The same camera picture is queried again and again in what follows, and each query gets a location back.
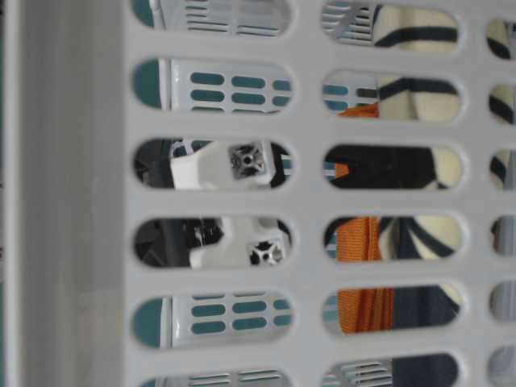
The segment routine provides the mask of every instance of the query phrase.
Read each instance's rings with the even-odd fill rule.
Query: clothing
[[[373,21],[373,42],[377,47],[402,46],[414,52],[451,52],[456,48],[456,22],[449,15],[432,10],[379,6]],[[503,22],[488,29],[488,44],[500,57],[510,57]],[[448,83],[399,76],[379,76],[381,119],[418,119],[450,122],[460,112],[460,97]],[[514,95],[508,86],[498,86],[489,95],[489,109],[500,122],[513,123]],[[431,149],[435,165],[434,189],[456,184],[460,160],[449,150]],[[499,152],[490,165],[493,183],[503,185],[508,152]],[[382,219],[380,250],[384,259],[423,256],[440,259],[460,247],[460,230],[449,218],[415,216]],[[437,326],[449,323],[460,304],[459,294],[447,286],[400,288],[394,295],[393,328]],[[452,385],[458,374],[450,356],[423,356],[393,360],[393,384],[397,387]]]
[[[355,218],[337,229],[337,261],[381,260],[377,218]],[[393,325],[393,289],[351,289],[337,294],[343,333],[385,331]]]

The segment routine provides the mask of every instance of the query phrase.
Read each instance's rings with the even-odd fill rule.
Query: orange towel
[[[378,104],[347,109],[341,117],[378,117]],[[335,177],[346,176],[345,164],[335,166]],[[337,229],[337,261],[381,260],[376,218],[356,218]],[[383,331],[393,325],[393,289],[354,289],[338,293],[339,324],[346,334]]]
[[[377,119],[380,116],[378,104],[350,107],[339,114],[340,117],[364,117],[367,119]]]

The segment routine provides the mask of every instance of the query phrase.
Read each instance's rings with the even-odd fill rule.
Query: laundry basket
[[[514,208],[514,195],[491,186],[488,163],[516,143],[485,106],[496,84],[514,78],[514,63],[486,47],[485,29],[492,19],[516,20],[516,7],[512,0],[389,3],[452,15],[457,49],[413,55],[369,47],[377,2],[161,0],[151,3],[149,28],[128,0],[8,1],[6,385],[383,387],[392,383],[392,359],[440,353],[456,360],[454,387],[488,385],[490,356],[516,344],[514,325],[489,310],[493,288],[514,280],[516,267],[487,236],[493,220]],[[160,62],[161,110],[134,90],[149,59]],[[443,78],[464,103],[443,125],[337,117],[377,100],[358,91],[377,89],[374,73]],[[223,81],[203,81],[213,74]],[[224,98],[206,100],[206,92]],[[277,142],[295,168],[278,189],[152,189],[136,178],[134,157],[163,138]],[[464,175],[442,192],[337,191],[327,184],[331,171],[322,171],[336,144],[446,146]],[[463,244],[447,261],[327,259],[322,240],[335,217],[428,212],[460,225]],[[135,256],[135,235],[149,219],[226,215],[284,220],[293,233],[288,261],[268,269],[156,270]],[[341,334],[338,289],[442,281],[464,300],[453,323]],[[183,322],[205,321],[192,309],[210,295],[231,310],[223,323],[233,326],[241,294],[267,304],[253,316],[272,321],[270,331],[181,330]],[[167,303],[162,348],[146,347],[134,332],[135,312],[152,299]],[[274,306],[281,300],[289,309]]]

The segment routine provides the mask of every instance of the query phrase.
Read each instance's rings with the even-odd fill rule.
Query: dark fabric
[[[491,112],[507,123],[514,123],[514,110],[503,102],[500,98],[493,95],[489,97],[489,109]]]
[[[489,44],[489,48],[491,48],[491,51],[494,55],[498,56],[502,59],[510,59],[510,51],[509,48],[506,47],[504,44],[496,41],[495,39],[488,38],[487,42]]]
[[[501,162],[500,159],[497,157],[493,157],[491,160],[491,165],[489,166],[489,169],[492,173],[494,173],[495,176],[497,176],[501,181],[504,181],[506,179],[507,174],[507,168],[506,166]]]
[[[387,227],[389,227],[390,223],[394,220],[394,218],[381,218],[380,219],[380,234],[387,230]]]
[[[457,95],[457,90],[446,81],[435,79],[400,78],[384,85],[379,90],[380,100],[384,101],[396,94],[410,91],[412,93],[439,93]]]
[[[404,189],[421,189],[434,181],[434,157],[429,148],[396,148]]]
[[[456,362],[449,355],[393,360],[394,387],[452,387],[457,375]]]
[[[429,148],[338,146],[326,161],[349,167],[331,181],[343,189],[422,189],[436,178]]]
[[[457,41],[457,30],[450,27],[399,28],[378,40],[375,46],[388,48],[396,44],[414,42],[417,40],[455,43]]]
[[[373,27],[377,23],[378,15],[380,14],[381,8],[383,8],[383,6],[377,6],[377,8],[374,10],[374,15],[372,16],[372,26]]]
[[[409,234],[413,218],[400,218],[398,258],[418,256]],[[393,329],[445,325],[456,316],[458,306],[438,286],[394,290]],[[448,355],[405,357],[393,360],[395,387],[448,387],[458,374]]]

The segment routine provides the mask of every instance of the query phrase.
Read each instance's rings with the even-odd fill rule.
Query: slotted plastic panel
[[[187,31],[153,31],[125,0],[28,0],[7,5],[6,61],[6,384],[10,387],[138,386],[163,375],[250,369],[263,360],[281,367],[295,386],[319,385],[335,361],[390,359],[449,352],[460,369],[456,386],[486,386],[490,355],[516,343],[516,328],[496,322],[489,295],[516,277],[516,261],[500,260],[486,238],[491,223],[514,208],[496,191],[489,160],[514,145],[494,123],[485,101],[511,84],[514,63],[485,43],[490,20],[516,20],[514,0],[392,0],[454,15],[460,44],[448,56],[336,45],[322,32],[325,2],[292,0],[293,19],[278,39]],[[246,60],[286,69],[297,93],[279,114],[236,116],[163,112],[133,93],[134,70],[152,57]],[[329,117],[323,80],[336,69],[446,78],[463,95],[453,122],[375,122]],[[145,141],[169,136],[258,135],[286,144],[298,160],[289,184],[266,193],[155,191],[131,168]],[[447,192],[342,192],[321,174],[335,144],[444,145],[460,154],[465,176]],[[394,262],[336,268],[323,232],[341,214],[453,214],[464,245],[445,262]],[[155,217],[268,214],[293,225],[288,264],[274,271],[153,271],[134,257],[132,241]],[[347,288],[429,285],[446,281],[464,299],[461,315],[439,329],[360,335],[335,340],[323,327],[328,294]],[[266,289],[292,303],[292,329],[273,343],[149,351],[131,319],[150,298],[167,294]]]

